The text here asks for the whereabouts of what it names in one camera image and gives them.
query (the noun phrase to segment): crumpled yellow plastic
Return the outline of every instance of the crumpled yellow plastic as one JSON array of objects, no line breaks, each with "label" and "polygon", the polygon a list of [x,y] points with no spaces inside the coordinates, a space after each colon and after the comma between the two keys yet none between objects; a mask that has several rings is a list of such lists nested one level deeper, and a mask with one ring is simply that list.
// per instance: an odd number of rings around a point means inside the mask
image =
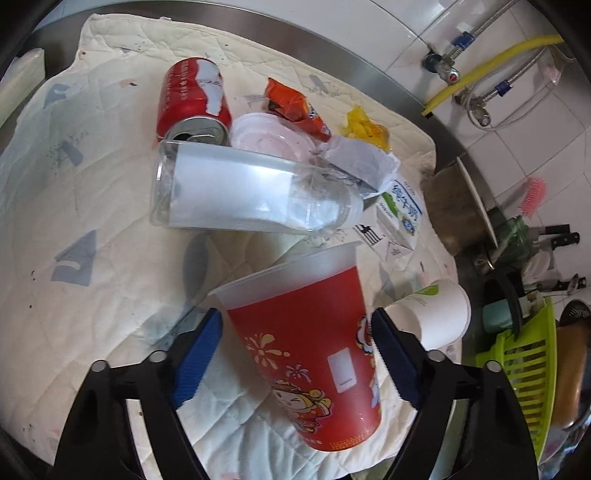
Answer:
[{"label": "crumpled yellow plastic", "polygon": [[341,134],[347,138],[371,143],[386,152],[390,151],[388,129],[373,123],[360,105],[355,105],[347,113],[347,126],[341,129]]}]

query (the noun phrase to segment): white sticker on cup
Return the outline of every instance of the white sticker on cup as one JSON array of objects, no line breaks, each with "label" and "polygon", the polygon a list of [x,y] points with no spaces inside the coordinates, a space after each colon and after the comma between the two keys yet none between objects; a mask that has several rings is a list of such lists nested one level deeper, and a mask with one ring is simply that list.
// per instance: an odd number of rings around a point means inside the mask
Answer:
[{"label": "white sticker on cup", "polygon": [[330,373],[333,376],[337,393],[342,393],[357,385],[357,377],[351,360],[349,348],[330,355],[329,361]]}]

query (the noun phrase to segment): plastic bottle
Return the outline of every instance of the plastic bottle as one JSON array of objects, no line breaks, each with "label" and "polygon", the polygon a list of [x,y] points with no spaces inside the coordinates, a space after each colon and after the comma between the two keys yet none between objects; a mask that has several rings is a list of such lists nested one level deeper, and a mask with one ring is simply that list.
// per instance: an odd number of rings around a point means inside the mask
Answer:
[{"label": "plastic bottle", "polygon": [[155,225],[308,235],[352,227],[362,211],[356,188],[324,168],[219,145],[160,144]]}]

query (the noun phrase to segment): lime green colander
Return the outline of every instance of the lime green colander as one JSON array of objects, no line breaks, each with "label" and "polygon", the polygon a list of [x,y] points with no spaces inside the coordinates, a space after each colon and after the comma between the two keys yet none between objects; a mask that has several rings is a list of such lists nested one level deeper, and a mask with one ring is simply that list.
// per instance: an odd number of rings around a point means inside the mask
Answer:
[{"label": "lime green colander", "polygon": [[506,330],[496,336],[490,351],[476,356],[479,367],[489,360],[503,366],[530,429],[538,461],[544,451],[554,407],[556,356],[556,320],[549,299],[525,324],[517,340]]}]

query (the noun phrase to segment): pink brush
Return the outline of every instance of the pink brush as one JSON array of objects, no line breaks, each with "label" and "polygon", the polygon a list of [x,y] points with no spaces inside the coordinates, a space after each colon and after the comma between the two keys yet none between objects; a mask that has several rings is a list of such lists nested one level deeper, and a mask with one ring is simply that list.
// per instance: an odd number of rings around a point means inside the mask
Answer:
[{"label": "pink brush", "polygon": [[546,182],[539,177],[531,177],[527,181],[527,193],[519,206],[519,210],[527,218],[532,218],[546,197]]}]

